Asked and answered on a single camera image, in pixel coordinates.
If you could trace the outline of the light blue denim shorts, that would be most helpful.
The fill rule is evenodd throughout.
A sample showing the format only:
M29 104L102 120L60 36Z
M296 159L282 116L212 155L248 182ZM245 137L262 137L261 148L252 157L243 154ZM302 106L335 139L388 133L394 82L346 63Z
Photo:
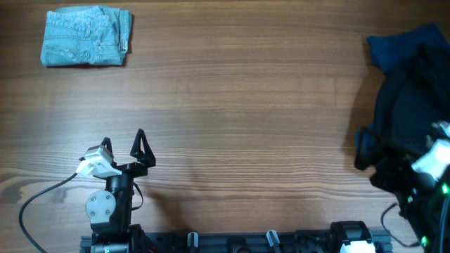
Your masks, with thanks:
M46 14L41 63L121 66L129 50L132 14L109 6L71 6Z

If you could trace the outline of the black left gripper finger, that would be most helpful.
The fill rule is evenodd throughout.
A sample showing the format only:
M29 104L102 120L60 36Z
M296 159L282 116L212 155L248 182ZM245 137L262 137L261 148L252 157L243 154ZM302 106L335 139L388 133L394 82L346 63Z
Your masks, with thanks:
M156 165L155 156L143 129L137 131L130 155L146 167L154 167Z
M106 153L108 154L110 163L112 163L114 161L114 155L111 140L108 137L105 137L102 140L101 145L106 149Z

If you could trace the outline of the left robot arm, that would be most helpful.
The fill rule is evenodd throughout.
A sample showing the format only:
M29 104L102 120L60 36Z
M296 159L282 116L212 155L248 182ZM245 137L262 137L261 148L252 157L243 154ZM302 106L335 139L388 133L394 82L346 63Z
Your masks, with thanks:
M79 250L85 253L154 253L156 247L141 225L131 223L131 213L139 207L132 204L134 192L141 193L134 179L148 175L156 159L145 132L136 133L130 156L135 162L118 165L114 161L111 140L90 147L80 159L77 174L103 179L105 189L92 193L86 200L85 212L92 235L85 236Z

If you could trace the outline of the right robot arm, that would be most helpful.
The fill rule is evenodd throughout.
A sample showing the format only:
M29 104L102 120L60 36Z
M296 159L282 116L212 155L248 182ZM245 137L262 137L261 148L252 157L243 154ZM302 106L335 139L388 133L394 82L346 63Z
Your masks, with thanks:
M354 166L363 171L370 166L375 173L372 186L396 196L400 216L411 225L425 252L449 251L449 166L435 180L430 172L413 169L425 157L421 153L382 137L364 126L357 133Z

